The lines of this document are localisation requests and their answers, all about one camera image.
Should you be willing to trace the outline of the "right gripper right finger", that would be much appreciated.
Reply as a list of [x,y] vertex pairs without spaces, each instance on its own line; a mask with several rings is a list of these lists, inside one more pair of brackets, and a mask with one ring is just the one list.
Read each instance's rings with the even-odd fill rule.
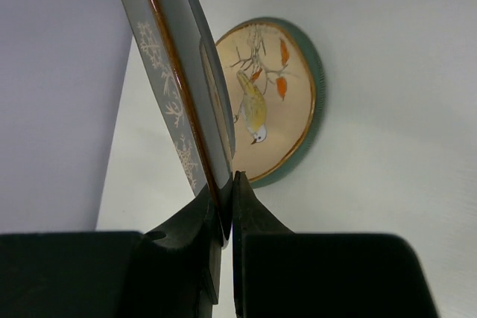
[[296,233],[233,182],[238,317],[437,317],[411,245],[383,233]]

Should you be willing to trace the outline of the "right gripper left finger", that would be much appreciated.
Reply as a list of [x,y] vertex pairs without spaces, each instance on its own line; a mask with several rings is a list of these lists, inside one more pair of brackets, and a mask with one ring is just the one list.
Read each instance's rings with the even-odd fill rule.
[[147,232],[1,237],[3,317],[210,317],[222,234],[203,190]]

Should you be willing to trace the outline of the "teal blue plate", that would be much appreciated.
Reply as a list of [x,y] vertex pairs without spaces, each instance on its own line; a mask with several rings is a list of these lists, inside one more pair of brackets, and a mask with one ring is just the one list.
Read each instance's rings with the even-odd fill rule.
[[312,88],[312,110],[308,118],[307,128],[302,136],[275,168],[260,177],[254,177],[249,180],[252,188],[262,188],[289,175],[303,161],[315,143],[326,114],[326,72],[315,44],[294,23],[269,16],[252,18],[245,23],[247,25],[267,24],[277,27],[292,43],[296,44],[303,55],[303,61],[306,63],[306,68],[309,71],[310,87]]

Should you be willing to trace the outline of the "beige floral plate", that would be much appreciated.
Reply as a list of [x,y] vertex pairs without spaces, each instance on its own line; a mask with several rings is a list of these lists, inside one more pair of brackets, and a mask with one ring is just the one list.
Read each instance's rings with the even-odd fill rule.
[[216,48],[233,111],[233,169],[250,180],[275,168],[306,130],[309,71],[296,44],[267,24],[242,22]]

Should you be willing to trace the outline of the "grey patterned plate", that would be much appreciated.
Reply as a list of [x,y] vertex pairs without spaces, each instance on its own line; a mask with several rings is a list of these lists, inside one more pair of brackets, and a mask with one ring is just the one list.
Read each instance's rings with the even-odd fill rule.
[[155,101],[194,194],[215,204],[231,235],[233,111],[200,0],[121,0]]

